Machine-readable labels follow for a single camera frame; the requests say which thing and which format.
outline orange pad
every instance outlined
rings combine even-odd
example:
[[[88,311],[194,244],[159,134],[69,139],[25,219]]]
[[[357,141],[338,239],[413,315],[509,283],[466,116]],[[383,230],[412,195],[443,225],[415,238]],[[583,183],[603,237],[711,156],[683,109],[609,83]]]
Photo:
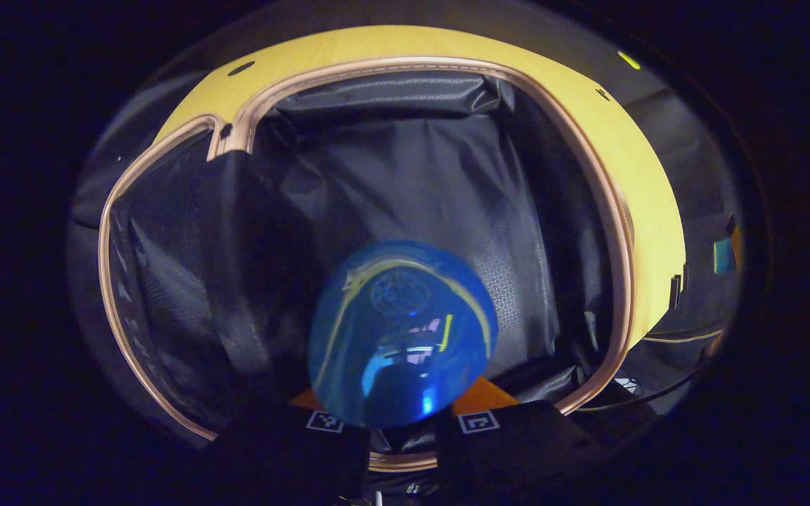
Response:
[[[311,388],[303,391],[290,399],[289,404],[299,406],[309,410],[322,411],[321,402]],[[477,378],[477,381],[470,385],[470,388],[461,397],[452,403],[452,413],[463,415],[467,413],[478,413],[479,411],[496,410],[506,406],[514,406],[518,400],[505,393],[501,388],[496,387],[486,378]]]

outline blue bottle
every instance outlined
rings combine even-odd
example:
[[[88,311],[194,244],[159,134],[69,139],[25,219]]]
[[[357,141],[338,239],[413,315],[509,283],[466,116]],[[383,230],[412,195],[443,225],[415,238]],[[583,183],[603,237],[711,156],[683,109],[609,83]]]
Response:
[[[344,422],[408,425],[473,384],[497,332],[489,293],[458,257],[411,241],[374,244],[347,259],[319,298],[311,386]]]

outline black hole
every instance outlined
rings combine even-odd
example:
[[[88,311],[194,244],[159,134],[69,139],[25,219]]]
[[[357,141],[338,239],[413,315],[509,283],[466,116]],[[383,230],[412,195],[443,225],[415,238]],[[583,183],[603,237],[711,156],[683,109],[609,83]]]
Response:
[[[255,64],[254,61],[247,61],[247,62],[243,63],[242,65],[240,65],[239,67],[234,68],[234,70],[231,70],[231,73],[227,74],[227,77],[235,76],[236,74],[242,72],[243,70],[246,70],[247,68],[252,67],[254,64]]]

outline dark background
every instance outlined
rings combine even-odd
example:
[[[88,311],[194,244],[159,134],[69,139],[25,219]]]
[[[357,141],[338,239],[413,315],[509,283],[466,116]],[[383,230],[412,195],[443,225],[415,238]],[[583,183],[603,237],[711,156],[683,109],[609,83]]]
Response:
[[[193,456],[153,435],[86,352],[63,225],[116,109],[253,6],[0,6],[0,503],[164,503],[188,467]],[[763,313],[745,309],[714,380],[607,473],[544,502],[810,503],[810,3],[555,6],[650,47],[726,113],[758,172],[773,247]]]

